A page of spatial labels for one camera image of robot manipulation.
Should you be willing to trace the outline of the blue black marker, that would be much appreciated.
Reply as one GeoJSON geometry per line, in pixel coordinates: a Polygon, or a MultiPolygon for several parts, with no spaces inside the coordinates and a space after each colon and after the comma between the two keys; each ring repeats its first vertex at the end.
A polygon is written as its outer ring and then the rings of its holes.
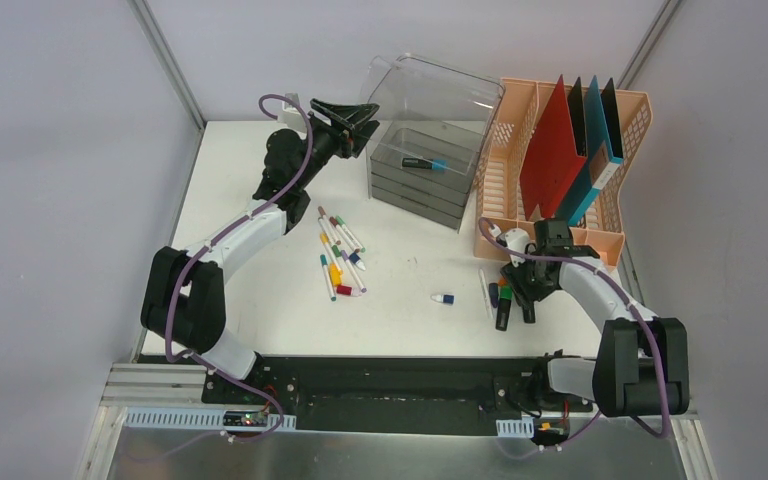
{"type": "Polygon", "coordinates": [[[442,159],[404,157],[401,160],[401,167],[415,170],[443,171],[447,169],[447,164],[442,159]]]}

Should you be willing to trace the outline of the teal notebook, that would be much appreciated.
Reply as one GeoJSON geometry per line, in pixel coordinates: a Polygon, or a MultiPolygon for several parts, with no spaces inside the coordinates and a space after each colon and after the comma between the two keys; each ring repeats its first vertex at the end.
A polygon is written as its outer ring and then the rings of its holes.
{"type": "Polygon", "coordinates": [[[570,227],[579,224],[625,159],[613,79],[600,87],[593,76],[583,107],[588,157],[556,211],[570,227]]]}

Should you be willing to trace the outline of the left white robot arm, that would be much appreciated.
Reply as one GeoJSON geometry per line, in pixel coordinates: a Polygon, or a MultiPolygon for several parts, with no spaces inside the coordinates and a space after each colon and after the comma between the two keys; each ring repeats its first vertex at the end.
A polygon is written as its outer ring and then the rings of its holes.
{"type": "Polygon", "coordinates": [[[228,375],[226,389],[241,404],[257,402],[265,378],[258,354],[227,328],[225,285],[248,260],[289,233],[303,218],[307,186],[333,157],[356,158],[378,129],[376,103],[339,105],[314,99],[308,109],[288,96],[302,126],[266,140],[263,171],[242,214],[185,249],[165,246],[153,256],[140,324],[164,340],[169,361],[192,355],[228,375]]]}

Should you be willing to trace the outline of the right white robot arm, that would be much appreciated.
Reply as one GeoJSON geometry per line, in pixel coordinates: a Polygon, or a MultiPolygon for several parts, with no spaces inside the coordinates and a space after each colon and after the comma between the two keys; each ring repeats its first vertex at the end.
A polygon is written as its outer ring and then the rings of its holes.
{"type": "Polygon", "coordinates": [[[659,316],[635,300],[594,248],[575,242],[563,220],[540,220],[533,234],[490,225],[487,237],[510,257],[501,275],[525,322],[535,322],[537,303],[565,293],[600,333],[592,359],[562,352],[539,358],[521,389],[527,401],[550,410],[570,394],[595,402],[610,418],[687,412],[687,331],[679,319],[659,316]]]}

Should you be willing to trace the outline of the clear grey drawer box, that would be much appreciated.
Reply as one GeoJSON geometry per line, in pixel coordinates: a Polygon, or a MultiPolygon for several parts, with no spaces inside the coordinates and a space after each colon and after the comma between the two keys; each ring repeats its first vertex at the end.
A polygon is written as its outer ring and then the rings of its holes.
{"type": "Polygon", "coordinates": [[[380,122],[365,153],[371,198],[458,230],[505,87],[494,77],[412,54],[375,57],[360,97],[380,122]],[[442,159],[443,171],[401,167],[442,159]]]}

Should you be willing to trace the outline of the red folder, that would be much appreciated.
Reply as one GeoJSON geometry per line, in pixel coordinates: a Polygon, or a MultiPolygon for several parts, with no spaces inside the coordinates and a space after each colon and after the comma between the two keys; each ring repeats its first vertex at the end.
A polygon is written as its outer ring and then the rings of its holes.
{"type": "Polygon", "coordinates": [[[526,218],[551,218],[587,159],[582,82],[568,87],[560,77],[528,143],[520,171],[526,218]]]}

